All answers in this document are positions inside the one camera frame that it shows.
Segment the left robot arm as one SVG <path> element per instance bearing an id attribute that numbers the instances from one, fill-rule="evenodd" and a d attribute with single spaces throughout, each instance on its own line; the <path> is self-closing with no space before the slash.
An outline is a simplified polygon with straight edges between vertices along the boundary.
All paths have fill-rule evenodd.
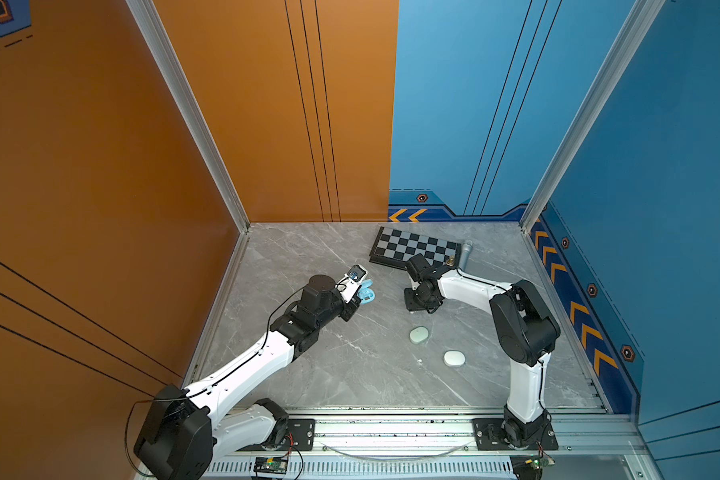
<path id="1" fill-rule="evenodd" d="M 359 265 L 338 280 L 314 275 L 272 311 L 264 334 L 238 357 L 183 388 L 164 386 L 147 400 L 136 439 L 125 443 L 132 469 L 143 478 L 199 479 L 221 454 L 278 447 L 289 421 L 280 405 L 264 398 L 238 414 L 233 408 L 311 348 L 331 321 L 349 321 L 372 301 L 371 283 Z"/>

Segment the white earbud case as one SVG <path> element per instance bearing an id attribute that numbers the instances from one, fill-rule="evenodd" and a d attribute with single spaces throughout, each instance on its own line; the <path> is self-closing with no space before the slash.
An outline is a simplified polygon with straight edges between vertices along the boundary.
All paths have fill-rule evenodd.
<path id="1" fill-rule="evenodd" d="M 409 341 L 414 345 L 419 345 L 427 341 L 430 337 L 430 331 L 428 328 L 419 326 L 413 328 L 409 332 Z"/>
<path id="2" fill-rule="evenodd" d="M 443 362 L 449 367 L 460 367 L 466 363 L 466 356 L 461 351 L 446 351 L 443 355 Z"/>

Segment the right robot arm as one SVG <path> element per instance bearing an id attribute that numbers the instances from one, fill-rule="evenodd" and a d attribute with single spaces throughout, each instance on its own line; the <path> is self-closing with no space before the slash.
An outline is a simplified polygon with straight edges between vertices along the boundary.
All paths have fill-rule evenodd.
<path id="1" fill-rule="evenodd" d="M 417 254 L 406 262 L 412 286 L 404 290 L 408 311 L 435 312 L 446 300 L 489 313 L 509 358 L 510 391 L 503 420 L 492 429 L 478 422 L 478 445 L 507 449 L 558 448 L 545 402 L 547 369 L 561 329 L 536 286 L 527 280 L 501 283 L 467 274 L 455 266 L 431 265 Z"/>

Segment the white earbud case front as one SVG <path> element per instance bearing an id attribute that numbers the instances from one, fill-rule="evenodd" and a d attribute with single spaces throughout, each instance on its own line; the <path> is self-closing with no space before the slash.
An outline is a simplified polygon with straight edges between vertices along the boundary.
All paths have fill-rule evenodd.
<path id="1" fill-rule="evenodd" d="M 460 367 L 466 363 L 466 356 L 461 351 L 446 351 L 443 355 L 443 362 L 449 367 Z"/>

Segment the light blue earbud case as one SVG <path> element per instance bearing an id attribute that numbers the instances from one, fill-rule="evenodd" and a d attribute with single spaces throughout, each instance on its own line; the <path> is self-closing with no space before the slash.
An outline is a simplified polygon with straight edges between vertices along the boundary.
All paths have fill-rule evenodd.
<path id="1" fill-rule="evenodd" d="M 375 299 L 375 292 L 372 289 L 372 284 L 372 280 L 364 280 L 357 291 L 357 296 L 362 305 L 368 304 Z"/>

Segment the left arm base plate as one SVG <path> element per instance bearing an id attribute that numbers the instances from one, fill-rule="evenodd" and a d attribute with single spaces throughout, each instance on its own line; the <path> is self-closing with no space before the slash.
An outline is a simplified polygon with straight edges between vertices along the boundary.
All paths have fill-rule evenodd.
<path id="1" fill-rule="evenodd" d="M 313 418 L 289 419 L 286 435 L 277 446 L 262 444 L 250 445 L 241 449 L 241 452 L 287 452 L 291 444 L 301 451 L 310 452 L 315 439 L 316 420 Z"/>

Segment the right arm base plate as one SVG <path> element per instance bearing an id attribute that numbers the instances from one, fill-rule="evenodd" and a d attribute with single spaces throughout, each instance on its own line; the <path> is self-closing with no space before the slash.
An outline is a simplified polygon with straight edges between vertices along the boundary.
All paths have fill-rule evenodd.
<path id="1" fill-rule="evenodd" d="M 471 421 L 479 451 L 557 451 L 559 443 L 551 419 L 524 424 L 514 419 L 476 418 Z"/>

